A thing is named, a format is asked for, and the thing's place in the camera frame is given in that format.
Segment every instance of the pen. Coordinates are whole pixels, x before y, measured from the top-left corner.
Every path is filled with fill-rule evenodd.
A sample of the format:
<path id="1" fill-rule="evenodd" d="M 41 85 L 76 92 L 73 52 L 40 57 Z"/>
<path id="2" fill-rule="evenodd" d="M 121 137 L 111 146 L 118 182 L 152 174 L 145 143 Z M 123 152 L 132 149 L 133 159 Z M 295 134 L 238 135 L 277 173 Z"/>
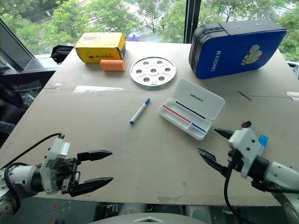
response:
<path id="1" fill-rule="evenodd" d="M 134 124 L 134 122 L 137 120 L 137 118 L 139 117 L 139 115 L 142 113 L 142 111 L 144 110 L 144 108 L 147 106 L 147 104 L 149 103 L 150 98 L 148 98 L 144 104 L 142 104 L 142 106 L 139 108 L 139 110 L 136 112 L 136 114 L 132 117 L 132 119 L 130 120 L 130 124 Z"/>

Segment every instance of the orange eraser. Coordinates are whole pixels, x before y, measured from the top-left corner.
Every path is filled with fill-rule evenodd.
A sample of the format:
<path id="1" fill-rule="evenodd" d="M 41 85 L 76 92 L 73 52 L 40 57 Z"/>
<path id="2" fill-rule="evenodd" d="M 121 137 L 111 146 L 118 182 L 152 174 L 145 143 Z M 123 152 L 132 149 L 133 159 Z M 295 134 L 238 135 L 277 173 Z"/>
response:
<path id="1" fill-rule="evenodd" d="M 101 68 L 104 71 L 125 71 L 126 65 L 124 60 L 101 60 Z"/>

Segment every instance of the white tabletop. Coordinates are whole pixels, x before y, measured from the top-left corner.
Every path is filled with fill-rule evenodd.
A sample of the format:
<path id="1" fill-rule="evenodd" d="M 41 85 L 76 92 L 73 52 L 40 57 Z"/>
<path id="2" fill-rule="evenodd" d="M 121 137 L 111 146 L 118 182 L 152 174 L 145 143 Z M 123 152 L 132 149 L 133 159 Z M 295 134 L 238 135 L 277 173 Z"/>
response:
<path id="1" fill-rule="evenodd" d="M 226 105 L 212 127 L 236 130 L 242 122 L 251 120 L 256 135 L 269 136 L 273 146 L 267 146 L 265 158 L 298 166 L 299 105 L 285 92 L 298 91 L 299 83 L 278 51 L 259 70 L 197 80 L 187 62 L 190 45 L 128 42 L 128 68 L 133 61 L 149 54 L 134 54 L 133 50 L 140 48 L 151 48 L 152 52 L 164 49 L 159 56 L 175 63 L 178 77 L 188 78 L 225 99 Z M 38 196 L 101 202 L 224 205 L 224 177 L 209 167 L 196 149 L 200 147 L 209 151 L 219 163 L 227 165 L 227 139 L 210 130 L 199 141 L 160 117 L 157 109 L 171 97 L 174 83 L 162 90 L 147 91 L 134 84 L 128 68 L 124 74 L 107 74 L 100 71 L 97 64 L 81 63 L 72 52 L 1 148 L 0 164 L 4 165 L 43 137 L 63 132 L 65 140 L 71 143 L 68 157 L 89 150 L 113 152 L 100 161 L 83 162 L 78 168 L 81 182 L 103 176 L 113 176 L 114 180 L 97 191 L 74 198 L 60 193 L 40 193 Z M 267 85 L 261 78 L 264 76 L 268 77 Z M 51 89 L 54 83 L 61 83 L 59 89 Z M 77 85 L 122 87 L 123 91 L 76 94 Z M 237 91 L 248 94 L 252 101 Z M 129 120 L 146 98 L 151 98 L 151 102 L 131 126 Z M 20 161 L 29 164 L 42 162 L 52 142 L 43 143 Z M 278 205 L 271 194 L 254 189 L 250 178 L 244 180 L 236 172 L 230 182 L 229 198 L 233 205 Z"/>

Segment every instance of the round metal disc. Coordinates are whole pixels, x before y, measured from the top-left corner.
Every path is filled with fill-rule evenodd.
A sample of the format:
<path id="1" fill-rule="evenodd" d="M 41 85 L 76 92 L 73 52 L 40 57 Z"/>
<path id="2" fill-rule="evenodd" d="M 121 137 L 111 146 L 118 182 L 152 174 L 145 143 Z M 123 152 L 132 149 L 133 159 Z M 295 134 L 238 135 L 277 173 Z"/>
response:
<path id="1" fill-rule="evenodd" d="M 176 74 L 174 64 L 162 57 L 146 57 L 136 61 L 131 69 L 132 79 L 145 86 L 161 86 L 171 81 Z"/>

